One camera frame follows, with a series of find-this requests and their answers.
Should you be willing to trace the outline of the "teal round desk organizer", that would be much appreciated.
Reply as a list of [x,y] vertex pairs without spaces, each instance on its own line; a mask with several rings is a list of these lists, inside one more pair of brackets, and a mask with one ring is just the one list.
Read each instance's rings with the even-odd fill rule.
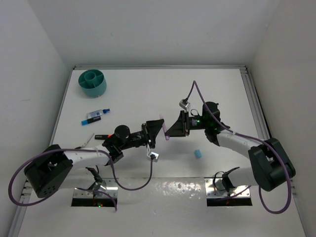
[[83,72],[78,79],[83,93],[90,98],[96,98],[104,94],[107,89],[106,79],[103,73],[97,69]]

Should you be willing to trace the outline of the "blue glue bottle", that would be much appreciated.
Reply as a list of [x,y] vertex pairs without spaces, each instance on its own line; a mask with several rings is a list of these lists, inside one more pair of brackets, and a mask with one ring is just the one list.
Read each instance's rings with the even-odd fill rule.
[[108,112],[110,112],[111,110],[110,109],[101,109],[101,110],[97,110],[97,111],[93,111],[93,112],[90,112],[87,115],[87,118],[88,119],[91,119],[91,118],[94,118],[94,117],[98,117],[98,116],[102,116]]

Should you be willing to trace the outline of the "pink translucent highlighter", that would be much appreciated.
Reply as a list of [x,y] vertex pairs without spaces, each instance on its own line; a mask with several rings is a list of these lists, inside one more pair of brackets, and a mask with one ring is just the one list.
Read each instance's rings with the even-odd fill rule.
[[[162,114],[159,115],[159,118],[162,119],[162,120],[164,120]],[[165,135],[166,135],[166,132],[167,132],[167,127],[166,127],[166,125],[165,125],[165,122],[163,122],[163,124],[162,124],[162,130],[163,130],[163,133],[164,133],[164,136],[165,136]]]

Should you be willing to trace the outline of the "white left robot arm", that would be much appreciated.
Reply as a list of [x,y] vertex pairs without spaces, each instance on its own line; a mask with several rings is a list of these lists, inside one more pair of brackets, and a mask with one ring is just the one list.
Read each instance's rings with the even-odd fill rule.
[[93,148],[66,151],[57,144],[52,145],[25,167],[24,174],[37,197],[46,198],[62,186],[71,170],[114,164],[123,158],[123,151],[130,148],[154,149],[163,123],[163,119],[150,120],[133,133],[128,126],[119,125],[109,138]]

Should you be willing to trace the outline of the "black orange highlighter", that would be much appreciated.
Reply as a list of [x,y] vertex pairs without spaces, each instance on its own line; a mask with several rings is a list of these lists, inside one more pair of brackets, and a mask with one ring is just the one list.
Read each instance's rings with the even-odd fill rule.
[[106,135],[95,135],[94,139],[95,140],[106,140],[110,137],[110,135],[106,134]]

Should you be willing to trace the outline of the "blue highlighter cap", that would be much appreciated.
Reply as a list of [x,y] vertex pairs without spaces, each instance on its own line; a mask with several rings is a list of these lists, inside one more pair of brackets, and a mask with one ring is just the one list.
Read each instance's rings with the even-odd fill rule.
[[200,150],[195,150],[195,151],[194,151],[194,154],[195,154],[195,157],[196,157],[197,159],[202,157],[202,153],[201,153]]

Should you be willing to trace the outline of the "large black scissors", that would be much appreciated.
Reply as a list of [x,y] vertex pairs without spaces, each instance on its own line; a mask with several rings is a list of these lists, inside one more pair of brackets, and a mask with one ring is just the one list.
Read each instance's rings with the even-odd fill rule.
[[89,138],[83,143],[81,144],[80,146],[76,147],[75,149],[83,149],[86,147],[86,145],[89,143],[89,141],[93,138],[94,136],[94,133],[92,133]]

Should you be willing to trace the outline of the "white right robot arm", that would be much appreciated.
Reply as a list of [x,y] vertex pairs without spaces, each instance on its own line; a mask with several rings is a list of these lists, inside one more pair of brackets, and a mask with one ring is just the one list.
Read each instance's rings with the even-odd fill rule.
[[166,131],[169,137],[185,137],[192,130],[204,130],[209,142],[229,148],[250,160],[249,168],[235,167],[222,175],[220,188],[229,192],[241,186],[259,186],[269,192],[293,178],[296,170],[279,140],[271,138],[264,143],[237,136],[224,128],[218,104],[207,102],[202,114],[194,116],[185,110]]

